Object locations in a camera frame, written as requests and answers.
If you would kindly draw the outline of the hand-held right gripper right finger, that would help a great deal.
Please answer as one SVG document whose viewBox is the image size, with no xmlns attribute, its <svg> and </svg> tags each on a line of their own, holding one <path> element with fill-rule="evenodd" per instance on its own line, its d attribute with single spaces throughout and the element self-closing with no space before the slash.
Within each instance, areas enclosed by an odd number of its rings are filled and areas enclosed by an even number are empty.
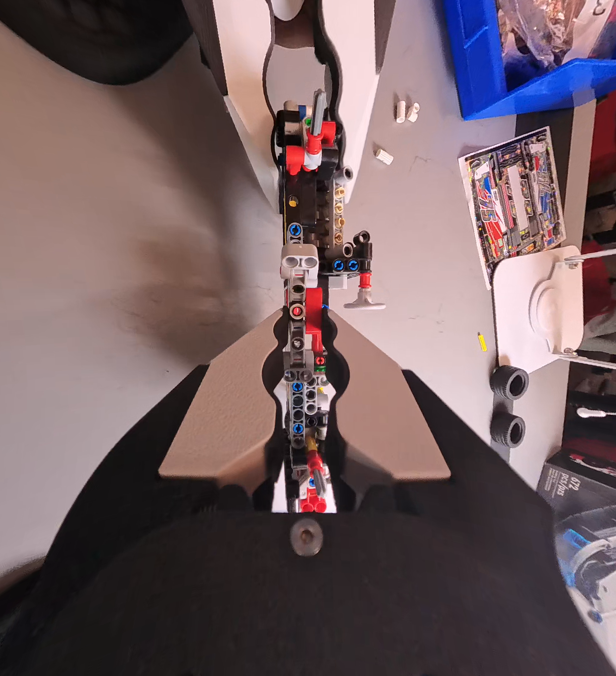
<svg viewBox="0 0 616 676">
<path fill-rule="evenodd" d="M 448 479 L 448 464 L 401 367 L 333 310 L 328 314 L 348 371 L 336 401 L 346 485 L 365 494 L 372 486 Z"/>
</svg>

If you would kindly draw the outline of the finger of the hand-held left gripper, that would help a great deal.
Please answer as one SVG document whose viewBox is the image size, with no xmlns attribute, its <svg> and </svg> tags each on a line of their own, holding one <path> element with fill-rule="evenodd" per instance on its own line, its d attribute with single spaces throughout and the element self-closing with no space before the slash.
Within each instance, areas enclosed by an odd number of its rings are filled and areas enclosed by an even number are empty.
<svg viewBox="0 0 616 676">
<path fill-rule="evenodd" d="M 227 93 L 224 102 L 256 179 L 270 206 L 279 209 L 279 172 L 270 148 L 275 118 L 266 74 L 274 47 L 269 1 L 213 1 Z"/>
<path fill-rule="evenodd" d="M 341 129 L 341 164 L 354 185 L 365 150 L 395 1 L 318 1 L 316 55 L 326 63 L 329 109 Z"/>
</svg>

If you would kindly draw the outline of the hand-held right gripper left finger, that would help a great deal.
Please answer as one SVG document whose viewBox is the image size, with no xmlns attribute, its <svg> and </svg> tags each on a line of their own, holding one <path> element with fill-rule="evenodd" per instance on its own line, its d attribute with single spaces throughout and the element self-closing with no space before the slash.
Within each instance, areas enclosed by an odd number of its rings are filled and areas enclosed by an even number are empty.
<svg viewBox="0 0 616 676">
<path fill-rule="evenodd" d="M 274 391 L 284 374 L 276 310 L 214 358 L 159 469 L 161 478 L 194 478 L 253 494 L 270 475 L 267 446 L 279 425 Z"/>
</svg>

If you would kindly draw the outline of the lego car chassis assembly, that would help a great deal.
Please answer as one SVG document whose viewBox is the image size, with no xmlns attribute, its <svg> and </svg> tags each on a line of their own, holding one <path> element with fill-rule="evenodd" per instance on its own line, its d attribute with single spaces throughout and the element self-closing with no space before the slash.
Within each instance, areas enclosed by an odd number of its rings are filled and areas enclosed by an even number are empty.
<svg viewBox="0 0 616 676">
<path fill-rule="evenodd" d="M 358 279 L 345 309 L 381 310 L 372 298 L 372 242 L 368 231 L 344 233 L 346 187 L 354 177 L 343 164 L 342 129 L 317 89 L 311 105 L 286 101 L 275 117 L 271 150 L 279 169 L 283 222 L 280 277 L 288 314 L 282 351 L 288 449 L 284 459 L 287 511 L 324 513 L 330 471 L 324 459 L 332 395 L 327 391 L 329 348 L 323 342 L 328 293 Z"/>
</svg>

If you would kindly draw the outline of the black rubber lego tire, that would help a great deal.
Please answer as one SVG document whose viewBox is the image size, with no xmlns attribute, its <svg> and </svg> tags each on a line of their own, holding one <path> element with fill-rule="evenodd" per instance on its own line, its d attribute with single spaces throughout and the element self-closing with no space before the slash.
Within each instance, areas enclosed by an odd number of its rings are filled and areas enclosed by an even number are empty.
<svg viewBox="0 0 616 676">
<path fill-rule="evenodd" d="M 493 393 L 507 401 L 520 399 L 528 390 L 529 374 L 522 368 L 511 365 L 497 367 L 490 376 Z"/>
<path fill-rule="evenodd" d="M 490 424 L 492 441 L 508 449 L 520 446 L 525 432 L 523 418 L 510 412 L 496 412 Z"/>
</svg>

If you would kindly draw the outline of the plastic bag of lego parts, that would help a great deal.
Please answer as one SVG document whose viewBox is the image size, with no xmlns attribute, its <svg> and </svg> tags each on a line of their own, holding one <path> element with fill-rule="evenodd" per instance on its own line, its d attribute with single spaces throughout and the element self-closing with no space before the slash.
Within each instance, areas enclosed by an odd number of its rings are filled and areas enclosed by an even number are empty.
<svg viewBox="0 0 616 676">
<path fill-rule="evenodd" d="M 616 52 L 616 1 L 495 1 L 506 67 L 550 72 Z"/>
</svg>

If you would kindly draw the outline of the lego set box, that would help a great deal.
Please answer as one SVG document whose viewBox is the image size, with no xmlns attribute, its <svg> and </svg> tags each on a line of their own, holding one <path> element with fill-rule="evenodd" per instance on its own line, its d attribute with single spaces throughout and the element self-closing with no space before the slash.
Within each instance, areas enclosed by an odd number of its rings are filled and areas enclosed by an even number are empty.
<svg viewBox="0 0 616 676">
<path fill-rule="evenodd" d="M 616 463 L 560 450 L 543 466 L 537 492 L 554 513 L 567 590 L 616 671 Z"/>
</svg>

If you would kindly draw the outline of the blue plastic bin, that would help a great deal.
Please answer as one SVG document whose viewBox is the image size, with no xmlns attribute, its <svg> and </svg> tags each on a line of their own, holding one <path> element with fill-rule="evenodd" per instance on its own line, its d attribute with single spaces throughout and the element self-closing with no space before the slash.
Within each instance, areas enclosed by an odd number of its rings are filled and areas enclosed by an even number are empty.
<svg viewBox="0 0 616 676">
<path fill-rule="evenodd" d="M 456 89 L 465 120 L 582 106 L 616 90 L 615 58 L 580 59 L 510 88 L 495 1 L 443 1 Z"/>
</svg>

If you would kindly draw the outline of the colourful sticker sheet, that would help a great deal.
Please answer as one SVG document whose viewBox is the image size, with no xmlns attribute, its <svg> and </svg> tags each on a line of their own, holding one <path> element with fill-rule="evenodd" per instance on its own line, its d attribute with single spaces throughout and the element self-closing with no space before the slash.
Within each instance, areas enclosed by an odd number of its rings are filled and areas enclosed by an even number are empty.
<svg viewBox="0 0 616 676">
<path fill-rule="evenodd" d="M 549 126 L 457 160 L 486 288 L 503 261 L 566 241 Z"/>
</svg>

